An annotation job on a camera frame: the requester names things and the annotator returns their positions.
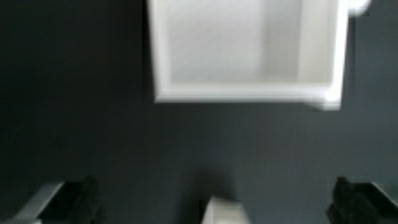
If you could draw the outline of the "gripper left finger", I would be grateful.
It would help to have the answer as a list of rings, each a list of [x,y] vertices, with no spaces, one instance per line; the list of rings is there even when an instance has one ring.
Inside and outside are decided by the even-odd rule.
[[[0,224],[105,224],[96,178],[46,183]]]

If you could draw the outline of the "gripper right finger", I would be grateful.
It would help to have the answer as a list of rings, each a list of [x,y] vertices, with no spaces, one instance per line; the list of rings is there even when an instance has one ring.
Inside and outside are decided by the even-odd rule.
[[[398,184],[339,177],[327,218],[330,224],[398,224]]]

